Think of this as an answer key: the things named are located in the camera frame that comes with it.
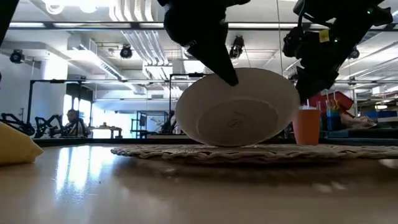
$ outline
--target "plastic cup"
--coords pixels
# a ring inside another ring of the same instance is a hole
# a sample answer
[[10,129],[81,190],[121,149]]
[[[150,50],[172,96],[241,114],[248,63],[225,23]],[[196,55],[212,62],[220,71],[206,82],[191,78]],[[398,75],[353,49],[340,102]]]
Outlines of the plastic cup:
[[319,143],[320,110],[302,108],[293,120],[294,138],[297,144],[315,146]]

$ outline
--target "ceiling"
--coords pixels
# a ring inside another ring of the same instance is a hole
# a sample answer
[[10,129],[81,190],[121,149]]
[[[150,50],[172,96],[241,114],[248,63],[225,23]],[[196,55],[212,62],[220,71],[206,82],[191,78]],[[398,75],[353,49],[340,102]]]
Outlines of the ceiling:
[[[155,21],[162,21],[164,10],[157,1],[152,2],[152,17]],[[243,6],[234,6],[227,11],[227,20],[230,22],[296,22],[297,16],[292,12],[295,1],[292,0],[252,0]],[[386,0],[381,6],[389,6],[392,12],[398,11],[398,1]],[[13,21],[112,21],[108,8],[100,7],[96,12],[87,14],[77,6],[67,6],[59,15],[51,15],[46,12],[42,0],[21,0],[14,15]],[[121,59],[119,50],[127,43],[125,36],[118,30],[98,30],[65,32],[53,30],[9,30],[6,36],[8,41],[41,41],[58,49],[66,51],[65,38],[72,34],[81,34],[89,37],[98,44],[98,55],[106,58],[112,66],[119,70],[140,70],[142,60],[133,50],[133,56],[129,60]],[[287,32],[279,31],[230,31],[226,42],[231,45],[235,36],[242,35],[245,41],[244,53],[239,60],[234,61],[235,67],[256,67],[275,71],[286,72],[296,59],[287,58],[280,54],[281,43]],[[339,80],[347,80],[355,76],[357,80],[398,80],[398,32],[381,32],[358,46],[360,58],[347,60],[340,69]],[[181,48],[173,43],[165,31],[159,31],[159,40],[167,58],[176,62],[182,59]],[[78,62],[82,67],[88,68],[89,75],[104,75],[104,72],[92,68],[87,62]],[[340,89],[353,88],[346,84],[336,85]],[[359,92],[371,89],[377,85],[357,85],[354,88]],[[126,89],[125,86],[109,85],[100,87],[104,90]]]

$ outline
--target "spotlight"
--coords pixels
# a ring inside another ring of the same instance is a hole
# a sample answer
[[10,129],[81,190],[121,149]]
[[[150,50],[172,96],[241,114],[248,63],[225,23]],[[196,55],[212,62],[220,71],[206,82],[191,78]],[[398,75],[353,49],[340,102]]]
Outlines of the spotlight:
[[353,51],[348,56],[349,59],[357,59],[359,58],[359,50],[355,47]]
[[242,36],[236,36],[232,44],[231,50],[229,51],[229,57],[232,59],[239,58],[243,52],[244,40]]
[[129,44],[123,45],[123,48],[120,51],[120,57],[125,59],[129,59],[132,57],[131,46]]
[[22,50],[15,49],[10,56],[10,61],[16,64],[24,63],[25,55],[22,53]]

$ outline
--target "yellow napkin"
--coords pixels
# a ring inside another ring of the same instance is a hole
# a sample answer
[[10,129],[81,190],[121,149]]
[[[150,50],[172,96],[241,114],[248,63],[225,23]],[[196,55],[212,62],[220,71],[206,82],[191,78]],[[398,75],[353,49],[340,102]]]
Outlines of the yellow napkin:
[[29,136],[0,122],[0,165],[34,162],[41,153]]

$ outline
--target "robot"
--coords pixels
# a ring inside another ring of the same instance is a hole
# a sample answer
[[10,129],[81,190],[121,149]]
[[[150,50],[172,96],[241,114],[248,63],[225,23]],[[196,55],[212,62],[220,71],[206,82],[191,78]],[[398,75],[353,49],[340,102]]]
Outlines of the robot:
[[[227,7],[249,1],[158,0],[166,10],[164,26],[170,38],[231,86],[239,80],[225,47],[225,12]],[[301,102],[334,84],[343,62],[359,56],[356,45],[372,26],[393,21],[391,9],[378,6],[383,1],[297,1],[293,11],[298,24],[284,38],[282,51],[286,57],[301,60],[294,74]],[[305,30],[303,18],[326,28],[319,32]]]

